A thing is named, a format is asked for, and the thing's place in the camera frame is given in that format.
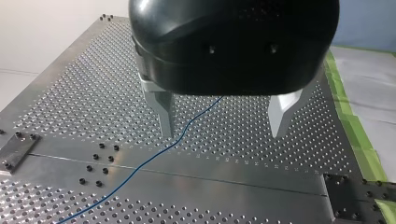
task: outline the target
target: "black bolt head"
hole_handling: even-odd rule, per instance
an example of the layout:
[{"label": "black bolt head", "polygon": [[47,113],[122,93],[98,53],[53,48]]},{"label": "black bolt head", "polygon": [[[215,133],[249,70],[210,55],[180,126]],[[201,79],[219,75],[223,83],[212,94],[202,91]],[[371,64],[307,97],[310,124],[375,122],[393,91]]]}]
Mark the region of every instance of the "black bolt head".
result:
[{"label": "black bolt head", "polygon": [[340,217],[340,216],[341,216],[341,214],[342,214],[342,212],[341,212],[341,211],[336,211],[336,212],[334,213],[334,216],[335,216],[335,217]]},{"label": "black bolt head", "polygon": [[10,170],[12,168],[12,165],[6,162],[6,164],[4,164],[4,167],[6,167],[7,170]]},{"label": "black bolt head", "polygon": [[354,213],[354,214],[352,214],[352,218],[355,220],[358,220],[361,218],[361,215],[359,213]]},{"label": "black bolt head", "polygon": [[378,211],[379,207],[375,203],[375,204],[372,205],[372,209],[373,209],[373,211]]},{"label": "black bolt head", "polygon": [[371,197],[373,197],[373,193],[371,191],[367,191],[366,192],[366,196],[371,198]]},{"label": "black bolt head", "polygon": [[343,177],[341,177],[341,182],[342,182],[342,183],[345,183],[345,182],[347,182],[347,176],[343,176]]},{"label": "black bolt head", "polygon": [[332,179],[332,176],[331,176],[331,175],[324,175],[324,179],[325,179],[325,180],[331,180],[331,179]]}]

